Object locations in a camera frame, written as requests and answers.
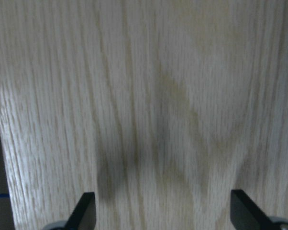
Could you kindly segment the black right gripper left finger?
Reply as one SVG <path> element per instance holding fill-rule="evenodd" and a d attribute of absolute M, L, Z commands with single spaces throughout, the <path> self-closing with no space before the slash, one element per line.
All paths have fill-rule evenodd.
<path fill-rule="evenodd" d="M 65 224 L 66 230 L 93 230 L 97 223 L 94 192 L 85 192 Z"/>

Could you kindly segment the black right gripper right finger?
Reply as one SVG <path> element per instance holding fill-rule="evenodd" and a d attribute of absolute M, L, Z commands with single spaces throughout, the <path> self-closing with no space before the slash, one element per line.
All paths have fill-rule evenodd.
<path fill-rule="evenodd" d="M 277 230 L 278 226 L 243 190 L 232 190 L 230 220 L 236 230 Z"/>

